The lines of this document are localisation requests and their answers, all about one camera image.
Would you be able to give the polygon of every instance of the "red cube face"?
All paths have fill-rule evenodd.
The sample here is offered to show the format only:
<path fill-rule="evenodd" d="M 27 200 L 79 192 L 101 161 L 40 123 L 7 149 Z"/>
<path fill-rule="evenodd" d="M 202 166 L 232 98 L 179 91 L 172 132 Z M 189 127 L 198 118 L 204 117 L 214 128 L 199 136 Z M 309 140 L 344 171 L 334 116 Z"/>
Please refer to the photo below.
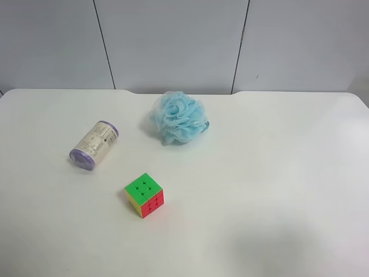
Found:
<path fill-rule="evenodd" d="M 148 216 L 163 204 L 164 204 L 164 194 L 163 190 L 161 190 L 156 195 L 154 195 L 149 201 L 147 201 L 144 205 L 141 206 L 142 218 Z"/>

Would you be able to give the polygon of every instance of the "purple lid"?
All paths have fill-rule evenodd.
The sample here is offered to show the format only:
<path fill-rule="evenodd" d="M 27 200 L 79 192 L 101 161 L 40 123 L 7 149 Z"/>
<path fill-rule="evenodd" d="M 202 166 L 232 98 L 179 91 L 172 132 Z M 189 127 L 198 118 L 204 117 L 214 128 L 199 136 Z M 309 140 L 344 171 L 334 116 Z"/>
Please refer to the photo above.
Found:
<path fill-rule="evenodd" d="M 79 166 L 86 170 L 93 170 L 95 168 L 95 161 L 85 152 L 73 149 L 69 153 L 69 157 Z"/>
<path fill-rule="evenodd" d="M 103 120 L 100 120 L 99 122 L 105 123 L 105 124 L 109 125 L 110 127 L 112 127 L 113 130 L 115 131 L 117 137 L 119 137 L 119 132 L 118 132 L 117 128 L 113 126 L 113 124 L 110 124 L 109 122 L 103 121 Z"/>

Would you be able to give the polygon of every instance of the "rubik's cube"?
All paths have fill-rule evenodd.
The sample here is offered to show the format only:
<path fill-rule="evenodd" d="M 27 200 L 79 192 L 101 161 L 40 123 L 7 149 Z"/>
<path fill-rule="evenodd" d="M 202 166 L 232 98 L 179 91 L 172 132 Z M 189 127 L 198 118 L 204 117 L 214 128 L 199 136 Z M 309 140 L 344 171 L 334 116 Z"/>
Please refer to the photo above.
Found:
<path fill-rule="evenodd" d="M 127 185 L 125 192 L 142 218 L 164 204 L 163 189 L 147 173 Z"/>

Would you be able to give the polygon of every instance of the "yellow cube face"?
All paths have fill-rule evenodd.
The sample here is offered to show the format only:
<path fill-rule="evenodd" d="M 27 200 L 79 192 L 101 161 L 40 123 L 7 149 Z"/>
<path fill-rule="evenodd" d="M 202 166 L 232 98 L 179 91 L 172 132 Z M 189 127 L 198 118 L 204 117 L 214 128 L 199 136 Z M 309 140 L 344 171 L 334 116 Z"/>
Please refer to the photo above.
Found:
<path fill-rule="evenodd" d="M 128 200 L 131 202 L 132 206 L 136 209 L 136 211 L 140 214 L 140 217 L 142 217 L 142 211 L 141 211 L 141 206 L 138 205 L 138 203 L 133 199 L 133 197 L 127 193 L 127 191 L 125 190 L 126 195 L 128 197 Z"/>

